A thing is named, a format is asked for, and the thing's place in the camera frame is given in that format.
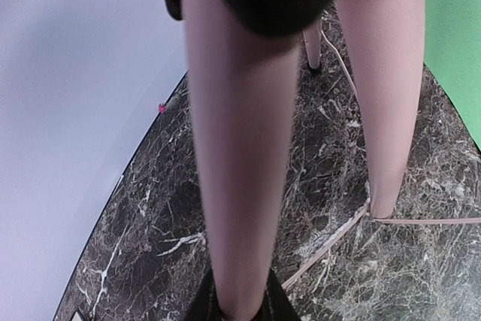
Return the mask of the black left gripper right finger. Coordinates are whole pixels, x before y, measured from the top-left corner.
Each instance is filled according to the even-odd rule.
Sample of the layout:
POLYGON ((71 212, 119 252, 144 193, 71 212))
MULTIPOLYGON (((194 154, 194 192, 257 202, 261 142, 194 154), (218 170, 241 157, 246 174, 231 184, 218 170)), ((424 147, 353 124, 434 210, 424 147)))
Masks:
POLYGON ((273 270, 269 271, 262 306, 255 316, 262 321, 300 321, 273 270))

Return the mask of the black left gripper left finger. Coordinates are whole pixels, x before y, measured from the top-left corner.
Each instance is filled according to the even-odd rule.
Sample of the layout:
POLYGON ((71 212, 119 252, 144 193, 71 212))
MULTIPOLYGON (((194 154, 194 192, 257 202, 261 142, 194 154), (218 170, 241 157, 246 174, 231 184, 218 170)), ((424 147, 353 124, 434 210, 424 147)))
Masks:
POLYGON ((213 270, 211 268, 204 275, 195 296, 195 320, 227 320, 227 316, 219 306, 213 270))

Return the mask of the pink music stand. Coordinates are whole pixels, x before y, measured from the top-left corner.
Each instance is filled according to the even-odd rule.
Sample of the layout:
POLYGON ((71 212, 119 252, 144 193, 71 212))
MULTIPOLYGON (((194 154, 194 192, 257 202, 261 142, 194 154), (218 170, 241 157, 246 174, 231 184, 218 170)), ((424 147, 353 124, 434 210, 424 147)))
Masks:
POLYGON ((262 306, 291 141, 298 57, 334 4, 367 147, 371 216, 391 216, 416 123, 425 0, 165 0, 184 23, 211 269, 227 320, 262 306))

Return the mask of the green paper sheet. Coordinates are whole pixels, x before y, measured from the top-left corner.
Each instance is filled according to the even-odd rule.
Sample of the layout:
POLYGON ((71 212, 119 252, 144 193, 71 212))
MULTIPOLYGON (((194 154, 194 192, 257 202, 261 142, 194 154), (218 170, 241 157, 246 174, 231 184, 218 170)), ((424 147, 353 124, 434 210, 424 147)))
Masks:
POLYGON ((480 145, 480 0, 425 0, 424 63, 480 145))

